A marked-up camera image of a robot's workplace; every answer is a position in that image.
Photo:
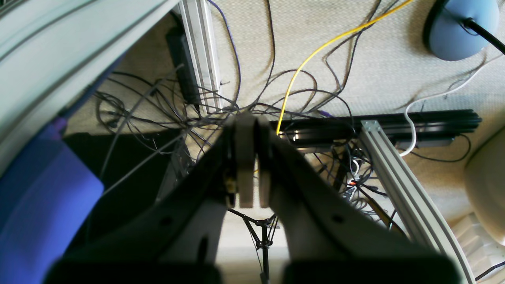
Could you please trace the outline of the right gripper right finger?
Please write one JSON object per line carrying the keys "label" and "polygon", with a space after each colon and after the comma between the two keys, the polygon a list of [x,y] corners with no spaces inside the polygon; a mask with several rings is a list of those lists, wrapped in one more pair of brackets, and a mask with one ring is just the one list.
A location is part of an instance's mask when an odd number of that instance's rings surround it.
{"label": "right gripper right finger", "polygon": [[458,284],[449,257],[352,207],[259,118],[260,203],[280,217],[292,262],[285,284]]}

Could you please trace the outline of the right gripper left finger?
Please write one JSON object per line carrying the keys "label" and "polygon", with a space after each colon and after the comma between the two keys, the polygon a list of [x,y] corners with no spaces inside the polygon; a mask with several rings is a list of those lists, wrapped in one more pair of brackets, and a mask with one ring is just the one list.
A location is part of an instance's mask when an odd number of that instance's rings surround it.
{"label": "right gripper left finger", "polygon": [[228,120],[214,146],[163,198],[128,224],[59,261],[61,284],[220,284],[224,216],[253,205],[256,117]]}

